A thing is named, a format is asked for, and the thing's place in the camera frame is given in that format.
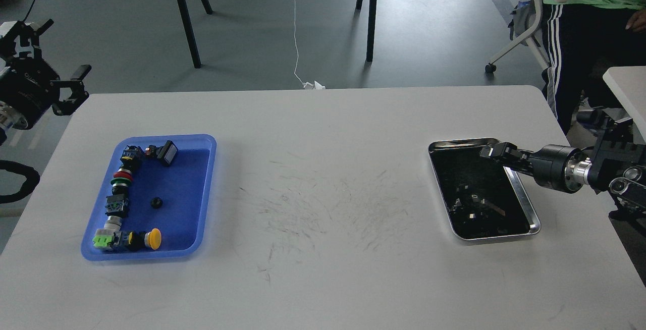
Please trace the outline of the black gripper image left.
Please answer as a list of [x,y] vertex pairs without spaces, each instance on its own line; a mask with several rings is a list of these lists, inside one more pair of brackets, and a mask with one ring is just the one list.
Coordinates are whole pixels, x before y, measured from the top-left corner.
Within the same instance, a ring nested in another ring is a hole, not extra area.
[[[53,23],[51,18],[37,23],[2,22],[1,100],[22,115],[16,129],[33,128],[49,107],[56,116],[71,116],[89,98],[83,79],[92,70],[90,64],[79,66],[68,80],[60,80],[42,58],[39,37]],[[61,89],[67,88],[71,95],[60,100]]]

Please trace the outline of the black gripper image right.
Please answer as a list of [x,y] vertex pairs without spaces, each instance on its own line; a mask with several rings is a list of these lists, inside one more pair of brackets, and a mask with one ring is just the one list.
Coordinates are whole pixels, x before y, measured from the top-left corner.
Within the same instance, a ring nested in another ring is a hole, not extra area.
[[550,144],[531,153],[519,150],[511,142],[498,142],[483,147],[479,156],[531,175],[541,187],[560,192],[575,193],[589,183],[591,159],[583,150],[574,147]]

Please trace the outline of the person's second hand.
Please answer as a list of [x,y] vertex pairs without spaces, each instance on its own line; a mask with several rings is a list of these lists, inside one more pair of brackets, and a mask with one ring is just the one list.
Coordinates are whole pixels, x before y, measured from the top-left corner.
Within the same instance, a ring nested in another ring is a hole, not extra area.
[[638,10],[635,11],[630,18],[628,18],[627,24],[625,25],[625,30],[629,30],[635,33],[643,33],[645,32],[645,25],[646,11],[645,9]]

